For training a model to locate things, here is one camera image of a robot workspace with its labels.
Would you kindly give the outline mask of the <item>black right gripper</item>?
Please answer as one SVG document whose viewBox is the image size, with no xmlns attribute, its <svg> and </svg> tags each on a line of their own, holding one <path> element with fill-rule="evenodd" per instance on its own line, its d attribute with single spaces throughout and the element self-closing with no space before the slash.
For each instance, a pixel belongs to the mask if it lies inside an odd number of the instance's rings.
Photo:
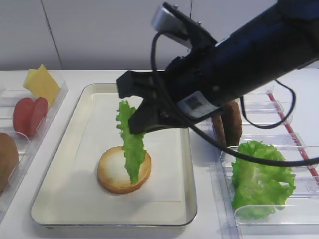
<svg viewBox="0 0 319 239">
<path fill-rule="evenodd" d="M 129 118 L 131 134 L 150 133 L 168 128 L 187 128 L 207 118 L 220 116 L 221 106 L 212 104 L 212 74 L 207 59 L 213 45 L 192 48 L 175 58 L 164 71 L 156 66 L 157 41 L 152 41 L 153 72 L 126 71 L 117 80 L 120 99 L 138 96 L 143 101 Z M 146 99 L 158 99 L 159 105 Z"/>
</svg>

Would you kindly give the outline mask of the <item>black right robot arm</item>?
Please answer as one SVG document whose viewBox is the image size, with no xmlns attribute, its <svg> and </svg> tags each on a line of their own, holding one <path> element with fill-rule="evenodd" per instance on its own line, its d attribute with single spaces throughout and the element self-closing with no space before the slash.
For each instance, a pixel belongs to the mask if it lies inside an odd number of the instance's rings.
<svg viewBox="0 0 319 239">
<path fill-rule="evenodd" d="M 319 58 L 316 0 L 279 0 L 221 42 L 167 2 L 152 25 L 190 53 L 162 71 L 127 71 L 117 79 L 121 99 L 143 99 L 128 120 L 132 134 L 186 128 L 174 108 L 192 125 L 220 115 L 231 101 Z"/>
</svg>

